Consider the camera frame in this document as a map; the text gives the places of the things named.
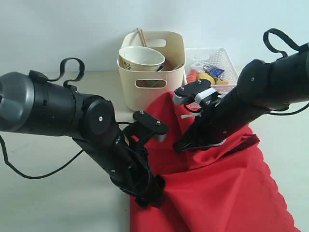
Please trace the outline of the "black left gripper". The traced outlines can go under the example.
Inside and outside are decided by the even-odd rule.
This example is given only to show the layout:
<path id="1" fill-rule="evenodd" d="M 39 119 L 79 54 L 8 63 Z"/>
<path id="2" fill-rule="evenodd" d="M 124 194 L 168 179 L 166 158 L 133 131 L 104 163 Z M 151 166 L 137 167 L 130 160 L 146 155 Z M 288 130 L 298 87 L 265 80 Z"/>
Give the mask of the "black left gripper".
<path id="1" fill-rule="evenodd" d="M 125 143 L 120 130 L 105 133 L 83 133 L 73 141 L 110 177 L 123 191 L 136 196 L 141 208 L 160 208 L 165 202 L 165 179 L 155 177 L 145 161 L 142 161 Z"/>

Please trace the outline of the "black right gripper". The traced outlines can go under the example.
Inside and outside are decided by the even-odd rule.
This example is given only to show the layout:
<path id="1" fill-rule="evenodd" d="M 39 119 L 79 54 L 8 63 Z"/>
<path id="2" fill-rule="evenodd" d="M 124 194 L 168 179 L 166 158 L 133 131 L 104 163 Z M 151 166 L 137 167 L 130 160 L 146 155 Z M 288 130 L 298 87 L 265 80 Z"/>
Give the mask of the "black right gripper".
<path id="1" fill-rule="evenodd" d="M 188 128 L 173 148 L 182 153 L 221 146 L 230 135 L 268 112 L 267 108 L 245 102 L 232 90 L 217 106 L 196 117 L 195 125 Z"/>

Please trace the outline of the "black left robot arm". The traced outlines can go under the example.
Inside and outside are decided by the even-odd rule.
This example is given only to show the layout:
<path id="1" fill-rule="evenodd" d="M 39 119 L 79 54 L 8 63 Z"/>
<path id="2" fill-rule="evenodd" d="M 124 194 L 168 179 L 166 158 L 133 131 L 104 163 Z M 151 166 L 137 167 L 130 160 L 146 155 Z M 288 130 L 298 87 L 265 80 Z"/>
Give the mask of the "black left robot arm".
<path id="1" fill-rule="evenodd" d="M 168 126 L 145 111 L 133 119 L 121 129 L 111 101 L 53 84 L 36 71 L 0 78 L 1 131 L 70 137 L 140 207 L 160 207 L 166 184 L 151 171 L 145 144 L 163 141 Z"/>

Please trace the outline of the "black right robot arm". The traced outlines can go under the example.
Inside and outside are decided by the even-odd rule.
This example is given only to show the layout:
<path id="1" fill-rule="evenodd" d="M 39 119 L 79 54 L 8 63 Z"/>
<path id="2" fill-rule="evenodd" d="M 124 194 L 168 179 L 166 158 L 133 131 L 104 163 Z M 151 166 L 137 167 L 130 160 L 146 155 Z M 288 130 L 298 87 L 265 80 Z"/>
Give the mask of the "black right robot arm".
<path id="1" fill-rule="evenodd" d="M 173 145 L 176 152 L 205 150 L 262 115 L 283 112 L 290 104 L 309 99 L 309 46 L 272 63 L 255 59 L 241 71 L 236 86 L 223 97 L 206 79 L 174 91 L 177 105 L 197 102 L 194 122 Z"/>

